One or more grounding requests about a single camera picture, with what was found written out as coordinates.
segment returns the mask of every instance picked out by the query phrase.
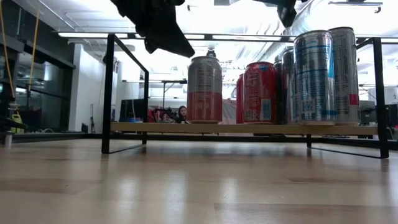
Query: wooden shelf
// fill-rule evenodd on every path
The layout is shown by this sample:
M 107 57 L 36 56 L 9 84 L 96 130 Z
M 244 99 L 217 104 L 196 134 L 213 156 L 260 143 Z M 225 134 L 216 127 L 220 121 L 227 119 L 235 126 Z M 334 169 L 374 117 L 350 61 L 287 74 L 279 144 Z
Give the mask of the wooden shelf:
M 162 124 L 112 122 L 113 131 L 146 131 L 158 133 L 255 133 L 255 134 L 340 134 L 374 135 L 377 127 L 300 126 L 263 124 Z

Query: wooden floor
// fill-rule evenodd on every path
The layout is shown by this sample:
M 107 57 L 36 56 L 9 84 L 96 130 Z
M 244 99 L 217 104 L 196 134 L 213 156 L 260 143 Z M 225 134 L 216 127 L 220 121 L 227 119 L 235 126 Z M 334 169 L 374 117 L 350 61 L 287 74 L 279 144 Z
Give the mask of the wooden floor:
M 398 223 L 393 152 L 379 160 L 305 144 L 149 142 L 146 155 L 104 156 L 100 144 L 0 149 L 0 223 Z

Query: aluminum can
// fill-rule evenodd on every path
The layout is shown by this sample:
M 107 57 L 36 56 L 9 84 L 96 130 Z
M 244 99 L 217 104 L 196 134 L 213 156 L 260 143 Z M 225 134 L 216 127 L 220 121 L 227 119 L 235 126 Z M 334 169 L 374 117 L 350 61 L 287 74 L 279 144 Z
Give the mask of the aluminum can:
M 218 124 L 223 121 L 223 76 L 214 57 L 195 57 L 188 68 L 189 123 Z
M 282 83 L 283 83 L 283 110 L 284 124 L 296 123 L 295 102 L 295 66 L 294 49 L 288 47 L 282 53 Z
M 355 33 L 350 27 L 338 27 L 330 32 L 335 64 L 336 124 L 357 126 L 361 122 L 361 110 Z
M 327 30 L 314 30 L 294 40 L 297 121 L 335 125 L 333 41 Z
M 277 124 L 277 77 L 274 65 L 255 62 L 243 75 L 245 124 Z
M 283 88 L 282 88 L 282 56 L 275 57 L 274 69 L 277 77 L 277 122 L 278 124 L 284 123 L 284 110 L 283 110 Z
M 236 124 L 243 124 L 243 74 L 236 82 Z

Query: silver can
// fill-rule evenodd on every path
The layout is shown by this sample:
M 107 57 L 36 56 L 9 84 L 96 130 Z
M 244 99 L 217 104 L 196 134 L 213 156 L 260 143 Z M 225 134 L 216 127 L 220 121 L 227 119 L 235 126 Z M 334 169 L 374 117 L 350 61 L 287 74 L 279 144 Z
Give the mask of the silver can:
M 188 68 L 187 121 L 220 123 L 223 121 L 223 76 L 214 57 L 196 57 Z
M 335 64 L 336 124 L 357 126 L 361 122 L 361 110 L 354 30 L 338 27 L 330 32 Z
M 294 124 L 297 115 L 295 110 L 295 66 L 293 47 L 287 47 L 282 53 L 282 70 L 284 124 Z
M 276 94 L 276 102 L 277 102 L 277 123 L 284 123 L 284 107 L 283 107 L 283 88 L 282 88 L 282 56 L 278 55 L 275 57 L 274 69 L 277 75 L 277 94 Z
M 297 120 L 304 125 L 335 125 L 333 41 L 327 30 L 314 30 L 294 40 Z

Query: red can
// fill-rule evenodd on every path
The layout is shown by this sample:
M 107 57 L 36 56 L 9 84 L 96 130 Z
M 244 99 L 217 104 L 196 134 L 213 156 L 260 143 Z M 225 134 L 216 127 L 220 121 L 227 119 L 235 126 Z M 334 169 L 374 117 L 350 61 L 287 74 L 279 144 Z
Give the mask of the red can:
M 277 72 L 269 62 L 254 62 L 243 75 L 245 124 L 277 124 Z
M 243 74 L 236 82 L 236 124 L 243 124 Z

